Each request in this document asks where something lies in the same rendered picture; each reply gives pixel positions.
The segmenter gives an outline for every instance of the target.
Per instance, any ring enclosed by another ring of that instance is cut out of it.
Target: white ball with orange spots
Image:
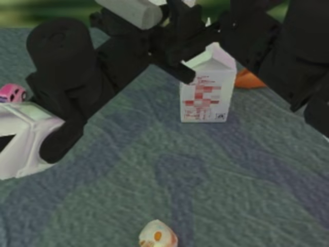
[[[139,235],[140,247],[177,247],[176,234],[163,222],[153,220]]]

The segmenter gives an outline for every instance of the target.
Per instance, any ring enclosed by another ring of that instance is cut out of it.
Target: white carton
[[[218,43],[185,63],[196,71],[190,85],[180,83],[182,122],[226,122],[234,82],[236,62]]]

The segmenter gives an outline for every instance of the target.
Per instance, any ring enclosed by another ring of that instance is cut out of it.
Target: blurry green backdrop
[[[204,18],[216,17],[229,9],[229,0],[198,0],[204,7]],[[75,17],[88,24],[88,16],[100,6],[94,0],[0,0],[0,26],[32,27],[57,16]],[[287,2],[271,10],[270,14],[282,20]]]

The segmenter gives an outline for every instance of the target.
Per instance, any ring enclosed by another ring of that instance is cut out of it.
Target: toy car wheel
[[[22,93],[22,101],[26,100],[26,92]]]

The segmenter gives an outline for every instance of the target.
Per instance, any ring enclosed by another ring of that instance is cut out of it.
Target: pink toy car
[[[26,91],[22,86],[6,84],[0,89],[0,103],[22,102],[26,99]]]

